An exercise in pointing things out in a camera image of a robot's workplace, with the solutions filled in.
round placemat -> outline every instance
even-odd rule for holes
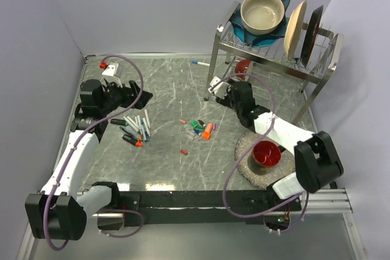
[[[236,147],[234,150],[234,160],[236,161],[253,143],[256,142],[256,140],[259,140],[260,137],[260,134],[254,133],[252,131],[247,131],[243,135],[241,135],[241,137],[236,143]],[[265,138],[264,140],[276,143],[269,138]],[[266,189],[267,186],[269,186],[273,182],[295,171],[294,155],[287,150],[282,153],[282,158],[280,159],[280,162],[275,167],[273,167],[268,174],[265,175],[256,175],[249,169],[247,163],[249,155],[250,152],[239,163],[237,169],[241,173],[241,175],[249,181],[249,183],[256,187],[259,187],[260,189]]]

wire rack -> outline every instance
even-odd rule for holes
[[[336,69],[343,35],[334,34],[330,28],[320,28],[313,51],[307,66],[300,61],[303,39],[306,35],[307,23],[303,24],[300,39],[295,51],[295,57],[288,60],[283,48],[283,38],[278,39],[272,46],[252,47],[243,44],[234,34],[229,19],[240,5],[234,2],[227,12],[223,22],[218,26],[213,52],[208,72],[205,100],[209,98],[207,88],[215,70],[216,57],[219,50],[227,53],[225,63],[228,64],[224,76],[233,74],[236,64],[249,59],[252,62],[247,73],[258,75],[271,86],[278,105],[277,115],[296,124],[300,121],[320,90]],[[253,88],[253,94],[258,104],[271,108],[271,97],[266,88],[258,81],[247,78]],[[304,99],[302,93],[309,83],[315,84],[311,95]]]

gray marble surface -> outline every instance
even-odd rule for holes
[[[83,77],[102,80],[99,68],[101,57],[88,57]],[[144,147],[134,147],[122,140],[123,132],[109,124],[99,147],[94,151],[80,188],[88,188],[95,181],[115,181],[120,190],[220,190],[234,163],[234,148],[239,137],[247,131],[241,126],[233,110],[217,104],[213,99],[203,100],[208,67],[194,65],[192,60],[209,62],[209,57],[134,58],[143,73],[145,90],[153,93],[146,108],[152,123],[151,142]],[[126,62],[122,80],[139,82],[137,73]],[[224,58],[219,58],[216,75],[222,76],[227,68]],[[262,75],[270,77],[267,72]],[[291,109],[304,103],[296,91],[299,84],[290,80],[273,78],[266,80],[276,93],[284,95],[277,114],[283,119],[291,118]],[[126,115],[143,115],[143,111],[130,110]],[[190,125],[179,119],[201,119],[215,122],[217,128],[210,140],[185,136]],[[307,113],[300,126],[313,129]],[[180,153],[180,148],[188,152]],[[230,189],[253,189],[238,172],[232,177]]]

blue tray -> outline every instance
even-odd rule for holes
[[[283,6],[285,7],[285,11],[287,10],[290,0],[282,0]],[[250,32],[248,32],[244,26],[243,21],[241,19],[241,6],[236,9],[233,13],[232,17],[229,19],[233,26],[233,32],[235,36],[245,45],[252,46],[254,48],[258,47],[267,47],[276,42],[276,40],[280,38],[284,38],[286,34],[287,24],[289,18],[286,15],[283,17],[283,20],[277,26],[275,30],[266,35],[256,36]]]

plate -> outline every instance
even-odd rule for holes
[[[314,43],[316,42],[319,23],[321,22],[322,12],[324,11],[324,6],[320,6],[313,11],[310,17],[309,25],[307,26],[307,31],[305,39],[303,41],[302,51],[300,53],[300,61],[306,67],[309,62],[311,51],[313,50]]]
[[[299,42],[300,31],[303,26],[303,18],[305,17],[307,1],[302,1],[291,14],[288,21],[283,48],[286,52],[287,59],[291,60]]]
[[[285,7],[285,11],[290,4],[290,0],[281,0],[283,6]],[[256,36],[252,33],[248,32],[244,26],[243,21],[241,19],[241,11],[240,7],[236,9],[233,13],[232,17],[229,19],[233,26],[234,35],[245,45],[252,46],[254,48],[258,47],[267,47],[276,42],[279,38],[283,38],[286,33],[286,28],[288,25],[288,18],[286,16],[283,17],[282,22],[277,26],[277,28],[267,35]]]

